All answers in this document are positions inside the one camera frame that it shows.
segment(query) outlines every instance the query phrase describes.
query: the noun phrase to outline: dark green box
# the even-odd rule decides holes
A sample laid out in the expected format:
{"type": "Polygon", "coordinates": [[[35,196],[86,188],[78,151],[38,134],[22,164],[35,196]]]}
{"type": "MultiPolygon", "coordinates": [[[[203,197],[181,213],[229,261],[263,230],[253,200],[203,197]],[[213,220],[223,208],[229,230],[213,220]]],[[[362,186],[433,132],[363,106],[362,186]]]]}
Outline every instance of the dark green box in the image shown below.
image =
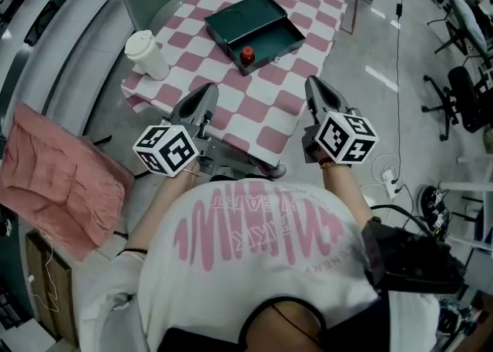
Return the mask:
{"type": "Polygon", "coordinates": [[[274,0],[243,0],[206,19],[209,34],[243,75],[264,67],[302,46],[305,36],[274,0]],[[243,48],[251,46],[255,62],[244,66],[243,48]]]}

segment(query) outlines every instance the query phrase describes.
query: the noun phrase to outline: pink and white checkered table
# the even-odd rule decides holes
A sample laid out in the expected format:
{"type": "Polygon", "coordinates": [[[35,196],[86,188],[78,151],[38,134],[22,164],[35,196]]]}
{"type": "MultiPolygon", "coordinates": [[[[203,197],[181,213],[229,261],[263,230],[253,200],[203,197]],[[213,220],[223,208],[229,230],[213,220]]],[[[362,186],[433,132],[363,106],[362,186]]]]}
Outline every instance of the pink and white checkered table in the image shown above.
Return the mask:
{"type": "Polygon", "coordinates": [[[169,75],[154,81],[135,66],[122,89],[135,110],[147,102],[169,114],[182,97],[215,82],[220,97],[209,133],[276,166],[305,108],[305,81],[321,72],[346,4],[276,0],[307,39],[301,48],[244,77],[204,23],[205,17],[240,1],[188,0],[156,36],[172,66],[169,75]]]}

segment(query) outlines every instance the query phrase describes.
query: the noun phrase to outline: pink graphic print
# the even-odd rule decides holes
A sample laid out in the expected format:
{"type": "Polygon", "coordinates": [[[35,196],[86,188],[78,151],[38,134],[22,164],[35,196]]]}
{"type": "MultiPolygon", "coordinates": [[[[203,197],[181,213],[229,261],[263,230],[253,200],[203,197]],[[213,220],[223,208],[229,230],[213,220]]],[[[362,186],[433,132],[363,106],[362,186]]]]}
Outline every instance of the pink graphic print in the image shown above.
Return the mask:
{"type": "Polygon", "coordinates": [[[294,265],[297,252],[293,239],[296,238],[305,259],[311,257],[314,245],[321,255],[329,256],[332,246],[344,234],[340,220],[308,199],[297,202],[289,190],[273,188],[273,192],[269,196],[261,181],[238,182],[215,189],[208,207],[201,199],[197,200],[191,220],[182,218],[175,231],[173,244],[179,259],[192,265],[200,250],[203,269],[211,271],[218,260],[214,257],[215,244],[220,245],[222,260],[230,261],[241,260],[248,250],[253,254],[279,256],[282,240],[283,255],[288,264],[294,265]],[[298,205],[304,207],[304,223],[298,205]],[[274,208],[280,214],[278,223],[274,223],[274,208]]]}

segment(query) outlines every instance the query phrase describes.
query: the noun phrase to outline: small red bottle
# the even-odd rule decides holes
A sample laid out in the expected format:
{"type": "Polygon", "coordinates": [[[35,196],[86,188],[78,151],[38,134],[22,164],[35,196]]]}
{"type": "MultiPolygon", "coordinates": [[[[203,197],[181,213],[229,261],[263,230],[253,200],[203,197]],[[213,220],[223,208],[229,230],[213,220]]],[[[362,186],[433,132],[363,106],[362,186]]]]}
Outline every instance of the small red bottle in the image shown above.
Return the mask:
{"type": "Polygon", "coordinates": [[[244,65],[245,67],[255,62],[255,54],[253,53],[252,47],[243,48],[243,51],[241,52],[241,56],[240,56],[240,61],[241,64],[244,65]]]}

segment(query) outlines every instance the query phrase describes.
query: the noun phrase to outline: power strip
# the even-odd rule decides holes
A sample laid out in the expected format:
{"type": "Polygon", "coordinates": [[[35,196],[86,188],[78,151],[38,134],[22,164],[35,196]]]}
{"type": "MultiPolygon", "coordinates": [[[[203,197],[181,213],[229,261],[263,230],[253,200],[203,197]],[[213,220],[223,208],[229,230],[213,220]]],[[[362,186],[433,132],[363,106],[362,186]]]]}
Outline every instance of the power strip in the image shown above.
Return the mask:
{"type": "Polygon", "coordinates": [[[382,180],[384,181],[385,189],[387,190],[387,195],[389,196],[390,199],[393,199],[395,196],[397,196],[395,192],[397,190],[397,185],[395,183],[392,183],[394,179],[395,176],[392,169],[386,169],[382,173],[382,180]]]}

